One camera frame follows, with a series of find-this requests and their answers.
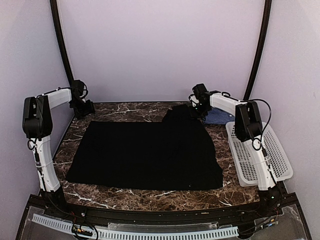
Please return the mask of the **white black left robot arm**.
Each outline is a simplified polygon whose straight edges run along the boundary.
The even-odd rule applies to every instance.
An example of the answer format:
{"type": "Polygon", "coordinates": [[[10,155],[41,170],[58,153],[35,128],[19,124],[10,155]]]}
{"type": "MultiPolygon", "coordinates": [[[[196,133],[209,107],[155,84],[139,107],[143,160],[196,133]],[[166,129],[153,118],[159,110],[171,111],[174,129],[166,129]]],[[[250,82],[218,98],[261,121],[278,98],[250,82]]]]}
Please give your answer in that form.
{"type": "Polygon", "coordinates": [[[95,113],[94,104],[86,100],[89,91],[81,80],[75,80],[70,87],[57,88],[24,100],[22,129],[28,139],[27,147],[32,151],[40,181],[41,195],[52,201],[51,210],[60,218],[71,213],[65,203],[65,196],[55,172],[51,153],[53,120],[51,110],[69,104],[77,119],[95,113]]]}

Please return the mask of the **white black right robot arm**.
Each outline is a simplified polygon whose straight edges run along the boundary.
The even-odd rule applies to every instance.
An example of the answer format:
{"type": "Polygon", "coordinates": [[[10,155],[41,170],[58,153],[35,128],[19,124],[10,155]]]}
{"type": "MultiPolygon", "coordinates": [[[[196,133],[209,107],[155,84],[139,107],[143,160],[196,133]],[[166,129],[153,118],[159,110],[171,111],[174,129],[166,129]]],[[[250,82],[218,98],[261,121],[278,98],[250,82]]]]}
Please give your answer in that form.
{"type": "Polygon", "coordinates": [[[211,108],[223,110],[235,117],[235,136],[248,150],[258,177],[259,202],[254,212],[260,217],[276,212],[282,203],[283,194],[265,148],[263,133],[266,127],[261,120],[257,104],[259,100],[239,100],[227,92],[209,91],[203,83],[192,88],[188,99],[193,118],[204,118],[211,108]]]}

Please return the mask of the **blue checkered shirt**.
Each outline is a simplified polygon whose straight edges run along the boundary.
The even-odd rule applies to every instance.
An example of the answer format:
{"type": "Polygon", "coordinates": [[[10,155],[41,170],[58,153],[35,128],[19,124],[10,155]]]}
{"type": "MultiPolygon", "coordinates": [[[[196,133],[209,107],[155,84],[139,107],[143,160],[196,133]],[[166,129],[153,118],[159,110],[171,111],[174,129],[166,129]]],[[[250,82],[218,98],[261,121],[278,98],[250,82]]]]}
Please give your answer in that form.
{"type": "Polygon", "coordinates": [[[207,112],[207,115],[203,118],[205,124],[209,125],[226,125],[229,122],[234,122],[235,117],[219,108],[212,108],[207,112]]]}

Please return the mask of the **black garment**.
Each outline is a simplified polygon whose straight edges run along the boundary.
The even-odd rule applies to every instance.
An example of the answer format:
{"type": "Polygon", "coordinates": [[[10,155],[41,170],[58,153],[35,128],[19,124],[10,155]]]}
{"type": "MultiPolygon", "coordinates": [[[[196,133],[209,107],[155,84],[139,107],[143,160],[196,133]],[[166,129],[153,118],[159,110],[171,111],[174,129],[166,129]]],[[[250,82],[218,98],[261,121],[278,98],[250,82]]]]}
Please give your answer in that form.
{"type": "Polygon", "coordinates": [[[65,178],[137,190],[223,186],[213,140],[185,104],[173,106],[160,122],[90,122],[65,178]]]}

